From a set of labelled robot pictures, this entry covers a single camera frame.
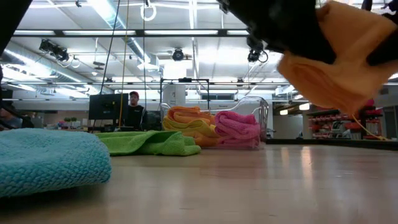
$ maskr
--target person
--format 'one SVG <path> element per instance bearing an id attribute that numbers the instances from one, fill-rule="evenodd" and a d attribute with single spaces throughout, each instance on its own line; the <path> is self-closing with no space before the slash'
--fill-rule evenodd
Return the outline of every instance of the person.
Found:
<path id="1" fill-rule="evenodd" d="M 127 111 L 127 119 L 124 125 L 132 128 L 134 131 L 142 131 L 145 129 L 147 123 L 147 111 L 146 109 L 138 105 L 139 94 L 136 91 L 130 92 L 130 104 Z"/>
<path id="2" fill-rule="evenodd" d="M 15 111 L 15 107 L 12 105 L 6 105 L 9 109 Z M 22 119 L 15 117 L 10 112 L 6 111 L 4 108 L 0 110 L 0 119 L 4 123 L 12 126 L 13 128 L 21 128 L 22 127 Z M 0 124 L 0 129 L 7 129 L 6 127 Z"/>

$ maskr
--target white wall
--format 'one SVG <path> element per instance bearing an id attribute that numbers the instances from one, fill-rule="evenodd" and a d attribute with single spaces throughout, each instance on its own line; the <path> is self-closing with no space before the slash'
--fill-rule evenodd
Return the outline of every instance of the white wall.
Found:
<path id="1" fill-rule="evenodd" d="M 274 138 L 276 139 L 295 139 L 303 130 L 303 116 L 274 116 Z"/>

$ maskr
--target towel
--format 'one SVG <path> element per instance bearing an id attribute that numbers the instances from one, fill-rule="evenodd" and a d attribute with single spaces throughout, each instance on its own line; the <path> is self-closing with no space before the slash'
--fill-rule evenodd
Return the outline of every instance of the towel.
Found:
<path id="1" fill-rule="evenodd" d="M 178 131 L 115 132 L 96 135 L 108 147 L 111 156 L 191 156 L 200 152 L 200 147 L 195 145 L 193 138 L 182 136 Z"/>
<path id="2" fill-rule="evenodd" d="M 257 147 L 260 143 L 260 125 L 253 114 L 240 115 L 233 111 L 216 114 L 216 133 L 221 136 L 220 146 Z"/>
<path id="3" fill-rule="evenodd" d="M 278 69 L 313 104 L 354 114 L 398 71 L 398 62 L 369 66 L 366 57 L 397 26 L 380 15 L 331 1 L 318 10 L 320 27 L 336 53 L 333 65 L 292 55 Z"/>
<path id="4" fill-rule="evenodd" d="M 106 146 L 93 134 L 13 129 L 0 132 L 0 197 L 105 183 Z"/>
<path id="5" fill-rule="evenodd" d="M 215 146 L 218 143 L 219 135 L 215 133 L 215 126 L 209 126 L 202 119 L 183 124 L 166 116 L 163 120 L 163 128 L 166 131 L 181 131 L 184 136 L 193 137 L 195 144 L 201 147 Z"/>
<path id="6" fill-rule="evenodd" d="M 201 112 L 199 106 L 194 106 L 193 108 L 173 106 L 168 110 L 167 117 L 172 121 L 183 124 L 196 120 L 202 120 L 208 125 L 215 124 L 214 116 L 210 112 Z"/>

